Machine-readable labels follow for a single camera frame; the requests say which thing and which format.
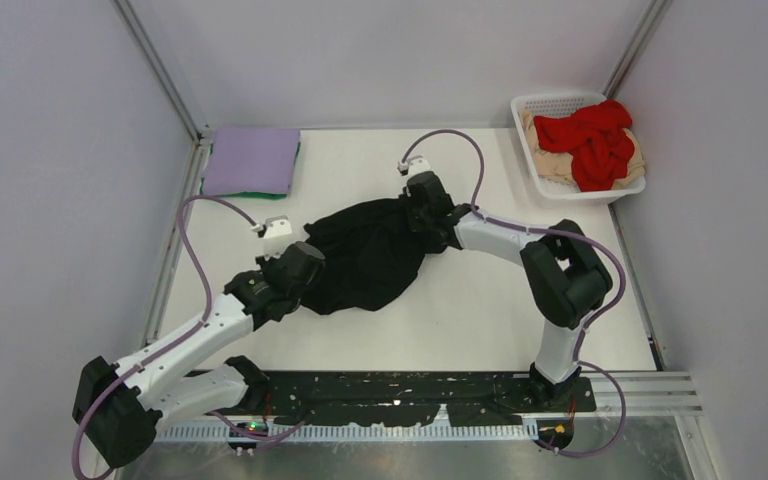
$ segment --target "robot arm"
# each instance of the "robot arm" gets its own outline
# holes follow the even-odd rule
[[[534,380],[532,395],[542,403],[564,395],[581,371],[575,358],[581,323],[601,307],[613,285],[593,247],[561,235],[486,222],[487,215],[473,214],[470,205],[454,205],[422,157],[400,163],[399,171],[407,177],[399,198],[407,207],[411,230],[420,235],[427,251],[476,250],[524,268],[534,301],[546,319],[540,351],[529,372]],[[571,220],[533,228],[583,235]],[[569,266],[562,268],[558,261],[568,261]]]
[[[293,242],[286,218],[267,220],[258,235],[264,255],[258,270],[237,274],[216,295],[208,320],[194,316],[157,342],[108,363],[90,361],[81,372],[72,417],[80,422],[90,405],[114,381],[135,365],[128,377],[101,403],[86,434],[112,468],[140,456],[158,431],[217,408],[254,402],[266,393],[266,376],[245,357],[228,359],[211,372],[183,378],[225,345],[256,331],[267,321],[280,321],[295,311],[301,294],[324,267],[321,252],[304,242]],[[195,333],[180,341],[190,330]],[[176,342],[156,361],[145,360]]]

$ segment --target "clothes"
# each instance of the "clothes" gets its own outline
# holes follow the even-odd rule
[[[522,128],[525,131],[525,140],[531,151],[531,158],[534,160],[534,167],[537,174],[543,178],[558,183],[575,185],[575,179],[572,176],[572,155],[569,153],[552,153],[540,148],[537,139],[537,128],[534,126],[534,115],[530,110],[520,112],[522,119]],[[628,161],[628,175],[625,178],[614,180],[612,189],[618,190],[628,187],[628,185],[646,173],[645,162],[643,161],[643,151],[637,138],[631,133],[631,130],[624,129],[625,134],[634,144],[634,154]]]
[[[624,128],[631,117],[615,100],[584,107],[565,118],[534,117],[540,148],[572,154],[572,176],[582,192],[610,190],[628,176],[634,143]]]
[[[305,241],[325,255],[325,271],[301,303],[320,315],[384,307],[410,286],[425,257],[397,199],[360,203],[304,229]]]
[[[225,126],[216,131],[204,169],[206,195],[283,198],[293,183],[300,131]]]

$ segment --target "white table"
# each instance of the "white table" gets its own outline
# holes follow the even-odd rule
[[[303,131],[288,198],[231,201],[258,221],[288,215],[301,231],[305,223],[344,207],[397,196],[404,178],[398,175],[396,162],[425,132]],[[482,209],[533,223],[554,224],[569,218],[585,234],[619,253],[607,207],[545,210],[534,204],[513,130],[465,132],[475,138],[486,157],[478,198]],[[469,201],[478,160],[467,142],[452,135],[437,136],[426,140],[416,153],[429,160],[456,204]],[[211,202],[196,202],[188,231],[214,293],[236,273],[255,268],[254,257],[262,253],[248,223]],[[609,269],[616,280],[613,268]],[[203,289],[182,249],[161,333],[201,312],[203,302]],[[378,312],[351,309],[322,317],[302,307],[282,322],[269,322],[230,344],[202,368],[246,355],[262,369],[527,370],[537,355],[543,322],[521,267],[479,252],[448,249],[427,257],[410,288]],[[581,358],[609,370],[654,369],[631,289],[593,326]]]

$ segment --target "laundry basket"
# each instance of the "laundry basket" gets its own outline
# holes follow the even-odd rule
[[[520,112],[531,110],[534,115],[546,117],[566,117],[572,115],[581,107],[595,105],[605,101],[605,96],[598,93],[586,92],[558,92],[541,95],[524,95],[511,101],[511,113],[514,115],[519,141],[525,153],[525,163],[528,167],[528,176],[537,192],[537,200],[544,207],[564,207],[579,204],[607,205],[614,200],[640,193],[646,186],[646,179],[642,176],[628,187],[621,190],[605,190],[599,192],[582,192],[575,185],[566,185],[552,180],[541,178],[534,167],[534,159],[531,157],[531,149],[525,140],[525,130],[522,128]]]

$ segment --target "black cloth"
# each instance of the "black cloth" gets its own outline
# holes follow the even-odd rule
[[[384,307],[410,286],[425,257],[397,199],[359,203],[304,229],[305,241],[325,255],[325,271],[301,302],[320,315]]]

